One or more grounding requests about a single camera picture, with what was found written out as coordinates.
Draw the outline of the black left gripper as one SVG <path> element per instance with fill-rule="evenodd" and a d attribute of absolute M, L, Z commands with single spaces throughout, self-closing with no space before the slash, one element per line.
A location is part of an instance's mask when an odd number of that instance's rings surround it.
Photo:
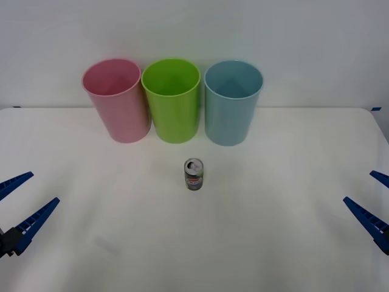
<path fill-rule="evenodd" d="M 1 182 L 0 200 L 3 200 L 33 176 L 34 174 L 32 172 L 27 172 Z M 11 257 L 13 254 L 20 256 L 31 244 L 36 233 L 40 230 L 59 203 L 60 199 L 54 198 L 20 224 L 1 234 L 1 257 L 4 255 Z"/>

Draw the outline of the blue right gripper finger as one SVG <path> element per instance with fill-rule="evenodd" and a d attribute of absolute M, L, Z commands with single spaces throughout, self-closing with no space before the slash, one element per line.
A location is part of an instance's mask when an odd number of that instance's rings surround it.
<path fill-rule="evenodd" d="M 388 224 L 347 196 L 344 197 L 343 202 L 357 218 L 359 223 L 371 235 L 373 242 L 375 242 L 384 254 L 388 255 Z"/>
<path fill-rule="evenodd" d="M 373 170 L 370 172 L 370 176 L 372 176 L 374 179 L 378 180 L 384 186 L 389 186 L 389 176 L 388 175 L 385 175 L 383 173 L 380 173 L 380 172 Z"/>

